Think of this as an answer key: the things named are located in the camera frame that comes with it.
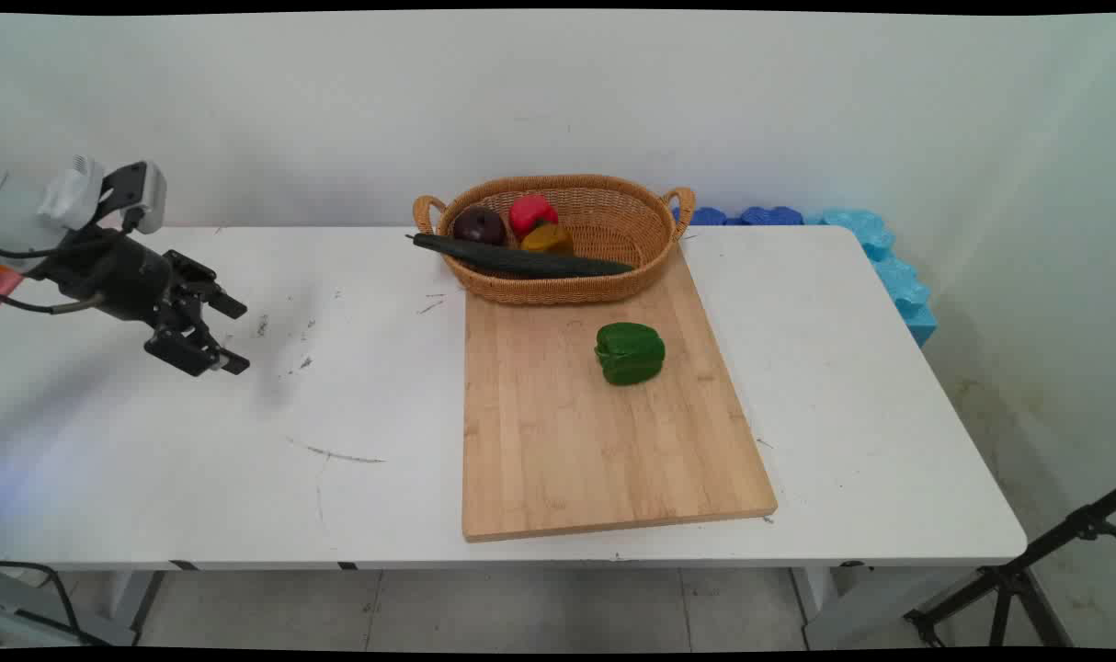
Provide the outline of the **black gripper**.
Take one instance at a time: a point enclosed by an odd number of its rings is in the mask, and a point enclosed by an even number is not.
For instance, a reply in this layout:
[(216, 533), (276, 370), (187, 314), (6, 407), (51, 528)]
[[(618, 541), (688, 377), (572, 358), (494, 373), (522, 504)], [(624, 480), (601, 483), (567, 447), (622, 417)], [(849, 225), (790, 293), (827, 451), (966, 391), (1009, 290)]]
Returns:
[(118, 230), (74, 232), (67, 243), (99, 240), (103, 244), (46, 257), (33, 268), (33, 278), (52, 281), (62, 296), (78, 301), (100, 296), (98, 310), (151, 325), (143, 351), (189, 376), (209, 371), (240, 374), (250, 368), (250, 359), (214, 339), (201, 306), (162, 306), (170, 294), (177, 301), (198, 299), (231, 319), (242, 317), (246, 304), (218, 284), (212, 268), (176, 250), (158, 255)]

